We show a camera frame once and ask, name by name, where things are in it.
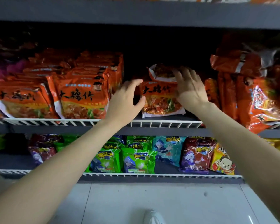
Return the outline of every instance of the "tiled floor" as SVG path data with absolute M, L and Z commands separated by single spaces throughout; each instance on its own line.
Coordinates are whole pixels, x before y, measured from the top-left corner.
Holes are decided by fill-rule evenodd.
M 247 185 L 76 184 L 50 224 L 142 224 L 146 209 L 167 224 L 278 224 Z

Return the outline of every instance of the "person's right hand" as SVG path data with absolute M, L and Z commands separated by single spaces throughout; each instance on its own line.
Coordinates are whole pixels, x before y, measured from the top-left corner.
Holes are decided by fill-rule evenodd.
M 189 112 L 196 115 L 208 102 L 208 96 L 200 76 L 190 68 L 172 70 L 177 81 L 177 101 Z

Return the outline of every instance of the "bottom shelf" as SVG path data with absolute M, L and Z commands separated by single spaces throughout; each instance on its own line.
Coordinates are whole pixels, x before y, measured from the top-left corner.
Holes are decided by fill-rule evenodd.
M 0 174 L 8 179 L 19 179 L 36 165 L 30 155 L 0 153 Z M 224 175 L 210 171 L 208 175 L 183 174 L 178 167 L 156 161 L 155 174 L 134 173 L 83 173 L 79 182 L 92 183 L 217 183 L 242 184 L 241 175 Z

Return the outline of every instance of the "shoe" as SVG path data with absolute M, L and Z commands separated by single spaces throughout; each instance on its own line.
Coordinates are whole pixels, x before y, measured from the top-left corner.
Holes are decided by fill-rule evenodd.
M 163 216 L 156 210 L 147 210 L 144 214 L 143 224 L 166 224 Z

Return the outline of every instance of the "forearm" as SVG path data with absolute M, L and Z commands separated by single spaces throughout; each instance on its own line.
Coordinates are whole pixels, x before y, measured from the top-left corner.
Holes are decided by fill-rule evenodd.
M 112 123 L 99 121 L 86 134 L 11 186 L 0 195 L 0 223 L 47 223 L 93 157 L 118 130 Z
M 206 103 L 195 113 L 209 128 L 237 170 L 280 221 L 280 151 Z

